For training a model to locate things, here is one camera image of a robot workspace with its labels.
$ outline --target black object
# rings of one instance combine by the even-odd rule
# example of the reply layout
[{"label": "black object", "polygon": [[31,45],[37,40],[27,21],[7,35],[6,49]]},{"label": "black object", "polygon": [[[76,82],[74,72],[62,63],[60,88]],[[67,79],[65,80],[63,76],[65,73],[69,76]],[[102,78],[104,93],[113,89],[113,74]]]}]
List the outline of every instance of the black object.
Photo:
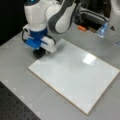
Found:
[{"label": "black object", "polygon": [[104,15],[110,17],[111,13],[111,3],[110,0],[104,0]]},{"label": "black object", "polygon": [[43,48],[39,48],[38,50],[34,50],[33,54],[37,59],[39,59],[39,58],[42,58],[46,54],[46,50]]},{"label": "black object", "polygon": [[0,82],[0,120],[40,120]]}]

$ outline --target white robot arm segment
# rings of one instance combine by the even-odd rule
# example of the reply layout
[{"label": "white robot arm segment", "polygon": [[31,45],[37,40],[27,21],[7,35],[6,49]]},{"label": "white robot arm segment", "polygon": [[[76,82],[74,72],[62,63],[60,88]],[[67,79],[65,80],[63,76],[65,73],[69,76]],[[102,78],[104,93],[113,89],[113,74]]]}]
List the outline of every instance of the white robot arm segment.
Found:
[{"label": "white robot arm segment", "polygon": [[62,4],[53,4],[46,10],[49,29],[56,34],[66,32],[72,23],[73,13],[80,0],[63,0]]}]

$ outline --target table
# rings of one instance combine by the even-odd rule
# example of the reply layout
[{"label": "table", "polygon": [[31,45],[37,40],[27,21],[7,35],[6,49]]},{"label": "table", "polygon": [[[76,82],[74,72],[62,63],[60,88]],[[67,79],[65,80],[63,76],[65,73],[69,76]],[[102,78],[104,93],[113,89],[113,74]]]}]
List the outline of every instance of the table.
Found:
[{"label": "table", "polygon": [[[120,75],[102,96],[92,112],[85,116],[80,110],[38,79],[28,67],[36,60],[32,49],[19,33],[0,47],[0,80],[42,120],[119,120]],[[120,46],[96,34],[77,30],[76,25],[65,34],[55,35],[96,55],[120,69]]]}]

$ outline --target dark background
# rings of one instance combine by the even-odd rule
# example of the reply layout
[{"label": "dark background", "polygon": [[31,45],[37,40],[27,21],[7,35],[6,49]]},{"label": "dark background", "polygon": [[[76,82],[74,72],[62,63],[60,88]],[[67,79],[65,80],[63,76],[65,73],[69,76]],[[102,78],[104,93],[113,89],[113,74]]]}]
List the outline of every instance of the dark background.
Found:
[{"label": "dark background", "polygon": [[0,1],[0,45],[19,33],[26,24],[24,2],[25,0]]}]

